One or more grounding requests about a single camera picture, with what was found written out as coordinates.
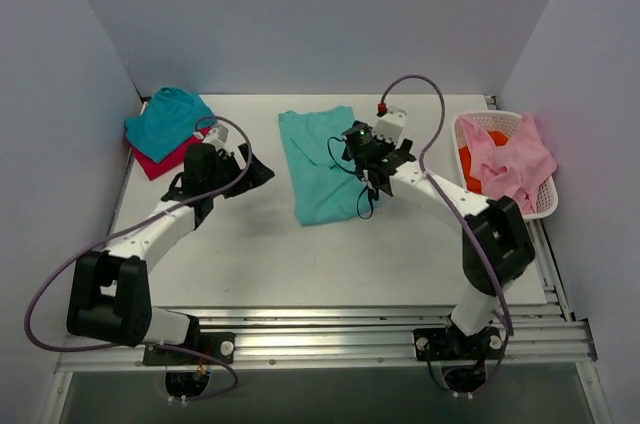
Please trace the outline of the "mint green t-shirt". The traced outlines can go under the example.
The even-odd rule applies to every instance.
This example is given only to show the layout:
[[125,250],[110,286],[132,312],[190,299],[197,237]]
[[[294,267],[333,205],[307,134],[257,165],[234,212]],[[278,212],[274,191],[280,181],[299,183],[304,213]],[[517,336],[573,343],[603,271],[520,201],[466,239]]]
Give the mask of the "mint green t-shirt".
[[380,202],[368,204],[354,165],[341,158],[343,146],[330,144],[355,121],[353,110],[337,106],[327,111],[278,116],[279,130],[295,197],[294,215],[302,226],[368,218]]

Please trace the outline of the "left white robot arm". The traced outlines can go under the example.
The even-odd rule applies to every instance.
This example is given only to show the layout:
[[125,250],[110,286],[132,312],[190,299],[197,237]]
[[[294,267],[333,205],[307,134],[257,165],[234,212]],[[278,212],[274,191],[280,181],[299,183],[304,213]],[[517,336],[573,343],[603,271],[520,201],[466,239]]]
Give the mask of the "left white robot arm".
[[247,144],[240,145],[239,154],[244,167],[223,148],[190,146],[182,172],[172,179],[147,225],[77,259],[66,320],[70,334],[128,347],[166,344],[166,352],[179,363],[200,355],[197,318],[153,306],[149,273],[202,225],[217,196],[236,197],[274,178]]

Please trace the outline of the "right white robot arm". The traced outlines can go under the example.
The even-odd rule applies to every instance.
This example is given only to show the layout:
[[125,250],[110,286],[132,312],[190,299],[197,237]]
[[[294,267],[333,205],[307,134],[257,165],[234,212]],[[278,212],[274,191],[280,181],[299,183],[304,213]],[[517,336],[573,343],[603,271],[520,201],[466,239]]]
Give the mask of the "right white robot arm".
[[469,355],[480,344],[480,331],[494,314],[506,334],[514,335],[505,293],[534,261],[535,251],[517,203],[473,194],[426,167],[430,140],[418,155],[409,139],[398,143],[374,134],[354,121],[341,136],[327,139],[344,145],[341,159],[353,164],[345,172],[363,184],[369,214],[382,194],[402,199],[461,233],[462,269],[468,283],[450,315],[444,344],[455,356]]

